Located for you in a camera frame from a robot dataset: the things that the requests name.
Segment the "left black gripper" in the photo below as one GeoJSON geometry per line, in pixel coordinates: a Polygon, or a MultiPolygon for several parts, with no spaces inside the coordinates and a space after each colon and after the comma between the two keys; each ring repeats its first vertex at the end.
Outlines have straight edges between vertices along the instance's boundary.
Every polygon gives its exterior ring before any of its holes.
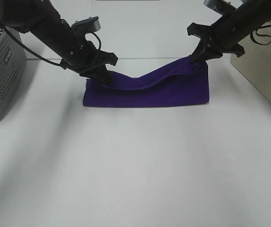
{"type": "Polygon", "coordinates": [[[62,56],[60,66],[64,69],[73,70],[81,77],[90,78],[105,85],[110,84],[111,75],[106,65],[115,66],[118,57],[113,52],[101,50],[101,40],[95,33],[90,34],[98,40],[98,47],[95,47],[91,41],[86,40],[86,34],[80,34],[73,29],[72,31],[76,35],[77,44],[62,56]]]}

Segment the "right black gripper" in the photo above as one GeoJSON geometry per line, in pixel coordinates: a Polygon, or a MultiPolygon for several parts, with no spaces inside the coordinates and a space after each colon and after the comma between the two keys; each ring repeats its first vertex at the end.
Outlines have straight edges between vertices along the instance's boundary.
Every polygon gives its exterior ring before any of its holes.
{"type": "Polygon", "coordinates": [[[238,42],[245,35],[242,31],[244,18],[245,12],[236,9],[232,13],[223,15],[210,26],[192,23],[187,28],[187,33],[198,37],[200,41],[190,56],[190,62],[219,59],[224,53],[242,56],[245,51],[238,42]]]}

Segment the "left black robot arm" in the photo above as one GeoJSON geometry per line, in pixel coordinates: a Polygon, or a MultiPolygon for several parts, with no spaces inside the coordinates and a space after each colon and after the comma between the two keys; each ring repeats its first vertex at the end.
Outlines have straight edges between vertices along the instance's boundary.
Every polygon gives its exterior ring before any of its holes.
{"type": "Polygon", "coordinates": [[[87,34],[95,35],[101,25],[98,17],[89,17],[69,25],[49,0],[0,0],[0,27],[21,47],[42,59],[10,32],[32,33],[53,50],[60,63],[47,63],[70,69],[81,77],[95,79],[103,84],[112,81],[106,65],[116,65],[118,58],[112,52],[104,52],[86,39],[87,34]]]}

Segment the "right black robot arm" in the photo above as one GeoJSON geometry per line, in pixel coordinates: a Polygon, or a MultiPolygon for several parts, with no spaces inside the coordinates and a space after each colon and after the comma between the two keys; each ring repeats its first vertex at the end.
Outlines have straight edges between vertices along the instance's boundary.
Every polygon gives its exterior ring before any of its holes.
{"type": "Polygon", "coordinates": [[[238,8],[225,0],[203,3],[221,17],[210,26],[192,23],[187,28],[188,35],[200,39],[189,57],[191,63],[218,59],[224,53],[244,55],[245,50],[238,43],[271,21],[271,0],[244,0],[238,8]]]}

